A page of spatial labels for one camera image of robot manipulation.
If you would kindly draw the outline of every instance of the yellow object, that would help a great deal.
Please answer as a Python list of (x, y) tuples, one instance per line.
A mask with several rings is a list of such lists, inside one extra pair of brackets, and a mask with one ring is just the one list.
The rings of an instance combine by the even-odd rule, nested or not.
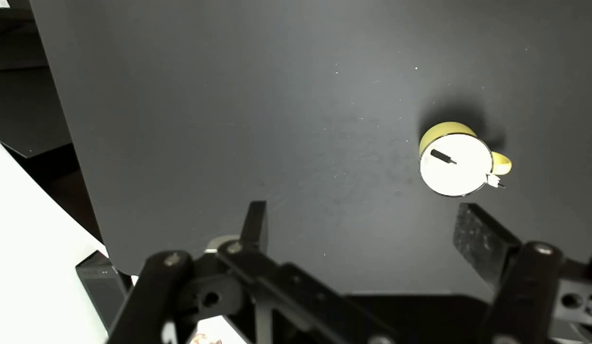
[[(454, 135), (454, 133), (464, 133), (464, 135), (473, 135), (473, 137), (477, 137), (475, 131), (473, 131), (470, 126), (462, 124), (462, 122), (439, 122), (439, 124), (431, 126), (431, 128), (422, 135), (422, 139), (420, 139), (420, 143), (418, 143), (418, 154), (422, 154), (422, 152), (428, 149), (428, 145), (430, 145), (431, 141), (435, 141), (435, 139), (439, 139), (439, 137), (443, 137), (443, 135)], [(510, 160), (506, 154), (496, 152), (496, 151), (491, 151), (491, 158), (493, 158), (493, 170), (491, 170), (491, 173), (494, 173), (494, 175), (506, 175), (506, 173), (510, 173), (510, 170), (512, 170), (512, 160)]]

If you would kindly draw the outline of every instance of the round white object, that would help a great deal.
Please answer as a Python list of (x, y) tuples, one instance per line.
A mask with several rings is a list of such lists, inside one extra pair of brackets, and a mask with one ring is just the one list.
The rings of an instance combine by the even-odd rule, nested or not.
[(489, 147), (468, 133), (449, 133), (431, 141), (420, 156), (420, 172), (430, 189), (462, 196), (487, 183), (493, 168)]

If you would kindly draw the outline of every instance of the gray table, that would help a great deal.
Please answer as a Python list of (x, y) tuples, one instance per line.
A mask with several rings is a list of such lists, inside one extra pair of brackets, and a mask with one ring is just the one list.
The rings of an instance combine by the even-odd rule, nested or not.
[(422, 128), (458, 118), (514, 158), (481, 202), (592, 252), (592, 0), (34, 1), (103, 237), (137, 273), (237, 233), (338, 290), (485, 294), (424, 187)]

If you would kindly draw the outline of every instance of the bolt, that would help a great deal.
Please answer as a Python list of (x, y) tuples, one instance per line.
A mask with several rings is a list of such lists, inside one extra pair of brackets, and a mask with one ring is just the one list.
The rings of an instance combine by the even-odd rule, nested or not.
[(370, 336), (368, 344), (393, 344), (393, 340), (388, 336)]
[(519, 344), (514, 336), (498, 334), (493, 338), (493, 344)]
[(164, 258), (164, 265), (176, 265), (179, 263), (181, 256), (177, 252), (172, 252)]
[(237, 252), (241, 252), (241, 250), (242, 250), (242, 246), (241, 246), (239, 240), (235, 240), (235, 242), (231, 242), (231, 244), (227, 246), (227, 252), (229, 252), (229, 254), (237, 254)]
[(535, 244), (533, 246), (538, 254), (550, 256), (552, 248), (548, 244)]

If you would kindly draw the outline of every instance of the screw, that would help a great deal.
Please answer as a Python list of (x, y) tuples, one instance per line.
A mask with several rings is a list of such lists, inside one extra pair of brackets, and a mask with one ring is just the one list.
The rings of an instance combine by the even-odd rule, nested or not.
[(237, 254), (237, 252), (241, 252), (241, 250), (242, 250), (242, 246), (241, 246), (239, 240), (235, 240), (235, 242), (231, 242), (231, 244), (227, 246), (227, 252), (229, 252), (229, 254)]
[(177, 252), (172, 252), (164, 258), (164, 265), (176, 265), (179, 263), (181, 256)]
[(493, 344), (519, 344), (514, 336), (498, 334), (493, 338)]
[(535, 244), (533, 246), (538, 254), (550, 256), (552, 248), (548, 244)]
[(388, 336), (370, 336), (368, 344), (393, 344), (393, 340)]

